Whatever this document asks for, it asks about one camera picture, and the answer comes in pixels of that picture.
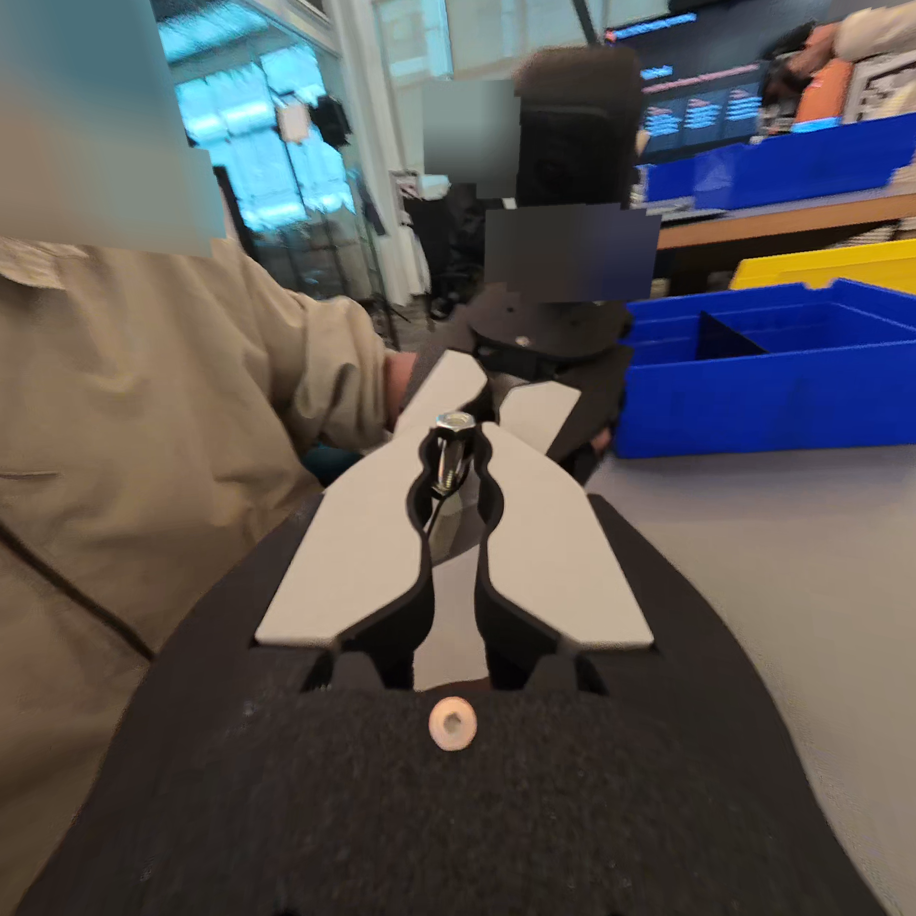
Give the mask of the person's left forearm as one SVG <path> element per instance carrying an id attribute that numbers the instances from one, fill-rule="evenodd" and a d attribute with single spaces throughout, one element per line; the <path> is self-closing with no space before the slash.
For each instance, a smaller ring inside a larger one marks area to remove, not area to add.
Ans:
<path id="1" fill-rule="evenodd" d="M 385 350 L 383 396 L 386 431 L 393 432 L 396 427 L 417 359 L 416 353 Z"/>

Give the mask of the small blue storage bin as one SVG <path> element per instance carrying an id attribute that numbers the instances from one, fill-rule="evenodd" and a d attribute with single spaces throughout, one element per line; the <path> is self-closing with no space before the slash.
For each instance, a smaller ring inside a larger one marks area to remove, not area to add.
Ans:
<path id="1" fill-rule="evenodd" d="M 693 199 L 695 196 L 695 156 L 645 166 L 646 204 Z"/>

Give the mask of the computer monitor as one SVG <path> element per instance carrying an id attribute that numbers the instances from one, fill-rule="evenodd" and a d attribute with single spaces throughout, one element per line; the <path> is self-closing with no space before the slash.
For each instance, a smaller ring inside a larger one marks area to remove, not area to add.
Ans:
<path id="1" fill-rule="evenodd" d="M 755 132 L 768 54 L 819 17 L 807 2 L 685 2 L 663 16 L 604 32 L 640 63 L 646 163 L 746 140 Z"/>

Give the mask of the black studio lamp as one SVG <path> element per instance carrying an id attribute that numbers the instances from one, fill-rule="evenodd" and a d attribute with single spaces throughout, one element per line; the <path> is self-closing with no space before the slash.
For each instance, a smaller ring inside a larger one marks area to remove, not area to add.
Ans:
<path id="1" fill-rule="evenodd" d="M 340 151 L 350 144 L 353 133 L 342 103 L 328 94 L 319 96 L 309 107 L 312 125 L 328 146 Z"/>

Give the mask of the brown wooden desk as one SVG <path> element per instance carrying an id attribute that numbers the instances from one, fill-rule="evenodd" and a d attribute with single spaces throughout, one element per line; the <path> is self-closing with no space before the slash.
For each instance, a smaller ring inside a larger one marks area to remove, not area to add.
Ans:
<path id="1" fill-rule="evenodd" d="M 914 215 L 914 184 L 895 185 L 725 212 L 693 223 L 665 223 L 658 236 L 658 252 L 821 231 L 856 234 Z"/>

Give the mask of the yellow storage bin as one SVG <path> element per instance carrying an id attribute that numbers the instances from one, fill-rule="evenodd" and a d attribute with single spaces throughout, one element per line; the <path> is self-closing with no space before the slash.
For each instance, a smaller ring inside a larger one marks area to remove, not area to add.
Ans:
<path id="1" fill-rule="evenodd" d="M 837 280 L 914 294 L 915 240 L 746 259 L 740 263 L 731 279 L 729 290 L 798 283 L 818 290 L 825 289 Z"/>

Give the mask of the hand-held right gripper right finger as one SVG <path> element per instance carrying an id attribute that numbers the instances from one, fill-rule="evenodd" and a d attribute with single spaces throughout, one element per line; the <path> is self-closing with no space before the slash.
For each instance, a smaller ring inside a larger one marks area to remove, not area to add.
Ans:
<path id="1" fill-rule="evenodd" d="M 484 523 L 475 624 L 493 680 L 543 658 L 641 652 L 655 639 L 599 517 L 559 464 L 500 426 L 475 443 Z"/>

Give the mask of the blue divided storage bin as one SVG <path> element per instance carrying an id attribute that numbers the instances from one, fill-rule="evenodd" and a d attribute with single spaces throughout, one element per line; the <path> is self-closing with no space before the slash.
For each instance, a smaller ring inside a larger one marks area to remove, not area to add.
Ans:
<path id="1" fill-rule="evenodd" d="M 837 280 L 629 310 L 623 459 L 915 442 L 913 295 Z"/>

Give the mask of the silver bolt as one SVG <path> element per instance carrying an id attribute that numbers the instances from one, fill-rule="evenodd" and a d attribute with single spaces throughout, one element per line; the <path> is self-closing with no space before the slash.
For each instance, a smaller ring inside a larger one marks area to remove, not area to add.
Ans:
<path id="1" fill-rule="evenodd" d="M 475 430 L 435 430 L 435 478 L 430 485 L 433 497 L 442 502 L 455 495 L 464 485 L 473 463 Z"/>

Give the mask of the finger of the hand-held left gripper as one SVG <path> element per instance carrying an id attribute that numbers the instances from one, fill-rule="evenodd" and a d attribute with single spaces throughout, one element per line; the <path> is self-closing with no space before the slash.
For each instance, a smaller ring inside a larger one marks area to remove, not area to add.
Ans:
<path id="1" fill-rule="evenodd" d="M 581 392 L 556 381 L 521 382 L 498 394 L 496 424 L 504 432 L 548 455 Z"/>
<path id="2" fill-rule="evenodd" d="M 446 350 L 400 413 L 394 436 L 429 430 L 443 414 L 465 411 L 487 389 L 485 370 L 469 354 Z"/>

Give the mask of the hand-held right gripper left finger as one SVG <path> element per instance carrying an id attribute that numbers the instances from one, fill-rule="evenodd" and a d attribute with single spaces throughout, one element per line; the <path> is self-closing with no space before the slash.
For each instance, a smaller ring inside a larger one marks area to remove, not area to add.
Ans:
<path id="1" fill-rule="evenodd" d="M 368 655 L 384 682 L 413 682 L 434 617 L 436 435 L 412 427 L 325 489 L 256 629 L 259 647 Z"/>

